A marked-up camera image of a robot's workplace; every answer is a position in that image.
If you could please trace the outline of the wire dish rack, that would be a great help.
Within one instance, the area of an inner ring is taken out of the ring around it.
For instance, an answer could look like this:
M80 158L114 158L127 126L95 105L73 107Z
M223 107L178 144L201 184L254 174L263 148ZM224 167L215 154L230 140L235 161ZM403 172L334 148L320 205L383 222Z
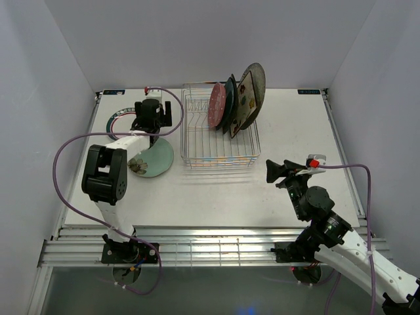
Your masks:
M250 167L261 154L257 124L252 123L234 138L229 133L211 128L207 112L213 85L213 82L195 82L182 86L181 158L193 171Z

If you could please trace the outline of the mint green flower plate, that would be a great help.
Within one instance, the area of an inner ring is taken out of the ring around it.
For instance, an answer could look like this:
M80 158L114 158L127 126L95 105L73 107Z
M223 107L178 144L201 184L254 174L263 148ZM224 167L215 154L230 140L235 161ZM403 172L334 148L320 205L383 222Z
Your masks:
M150 149L131 158L127 166L136 176L153 178L166 172L173 160L173 147L165 139L159 138Z

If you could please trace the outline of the white plate green rim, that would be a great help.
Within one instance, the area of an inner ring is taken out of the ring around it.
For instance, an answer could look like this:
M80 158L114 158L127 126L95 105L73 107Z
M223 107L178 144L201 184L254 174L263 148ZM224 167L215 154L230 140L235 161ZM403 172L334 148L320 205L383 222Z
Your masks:
M123 108L112 114L106 123L106 132L111 133L108 137L112 141L121 138L122 135L116 133L128 133L136 117L134 108Z

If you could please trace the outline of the pink dotted plate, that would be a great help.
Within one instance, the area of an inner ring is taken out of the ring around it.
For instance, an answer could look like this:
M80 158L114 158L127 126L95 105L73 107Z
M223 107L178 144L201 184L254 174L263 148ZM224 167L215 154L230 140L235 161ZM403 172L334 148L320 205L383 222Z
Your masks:
M207 110L207 122L210 128L215 128L221 121L224 114L226 102L226 89L222 83L215 83Z

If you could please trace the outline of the cream floral square plate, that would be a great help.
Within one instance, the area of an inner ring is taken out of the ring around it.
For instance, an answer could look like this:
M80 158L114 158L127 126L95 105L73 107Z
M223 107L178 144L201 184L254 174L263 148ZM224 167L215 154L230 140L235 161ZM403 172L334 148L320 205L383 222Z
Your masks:
M236 116L230 124L230 137L234 138L250 115L257 109L255 100L255 91L253 83L253 75L248 71L245 77L238 85L238 106L236 108Z

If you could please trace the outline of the speckled round plate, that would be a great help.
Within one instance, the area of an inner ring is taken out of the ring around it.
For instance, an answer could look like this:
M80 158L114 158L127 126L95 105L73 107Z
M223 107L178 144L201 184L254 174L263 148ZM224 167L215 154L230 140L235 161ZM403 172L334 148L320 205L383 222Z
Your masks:
M240 81L247 75L248 72L251 72L253 76L253 84L254 84L254 92L255 92L255 100L256 100L257 108L250 115L250 117L247 118L244 125L241 127L241 130L247 129L256 120L263 106L265 92L266 92L266 76L265 76L264 68L261 66L261 64L258 62L254 62L250 64L243 72Z

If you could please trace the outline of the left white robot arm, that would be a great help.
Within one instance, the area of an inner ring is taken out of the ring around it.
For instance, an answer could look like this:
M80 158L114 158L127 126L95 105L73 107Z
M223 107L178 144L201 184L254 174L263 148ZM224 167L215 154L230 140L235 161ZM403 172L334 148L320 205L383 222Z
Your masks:
M131 135L105 146L90 146L81 182L82 191L108 225L103 240L111 253L128 263L139 254L139 246L132 239L135 228L117 205L127 191L128 175L159 176L174 159L173 147L159 136L161 128L172 125L171 103L148 98L135 102L135 114Z

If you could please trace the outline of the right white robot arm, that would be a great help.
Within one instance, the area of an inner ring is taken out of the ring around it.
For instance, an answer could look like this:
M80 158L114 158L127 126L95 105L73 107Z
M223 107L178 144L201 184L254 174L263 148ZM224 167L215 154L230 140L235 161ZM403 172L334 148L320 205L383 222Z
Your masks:
M308 226L285 247L271 249L279 263L326 263L367 291L385 314L419 313L419 278L408 274L374 249L366 238L334 212L334 201L312 176L330 168L323 155L309 155L301 165L266 161L266 181L286 189L296 217Z

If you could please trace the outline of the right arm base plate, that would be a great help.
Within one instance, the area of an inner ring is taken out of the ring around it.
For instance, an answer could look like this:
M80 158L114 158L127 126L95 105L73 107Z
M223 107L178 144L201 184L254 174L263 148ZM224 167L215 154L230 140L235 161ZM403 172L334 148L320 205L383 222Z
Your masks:
M313 263L314 251L295 242L276 242L270 249L277 263Z

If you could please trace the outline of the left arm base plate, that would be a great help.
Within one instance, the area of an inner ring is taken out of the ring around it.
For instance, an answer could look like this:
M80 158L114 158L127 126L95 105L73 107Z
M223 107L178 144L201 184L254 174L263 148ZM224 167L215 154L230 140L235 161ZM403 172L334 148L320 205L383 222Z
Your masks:
M102 264L136 264L143 260L144 264L157 264L158 243L152 243L155 249L144 243L106 243L102 250Z

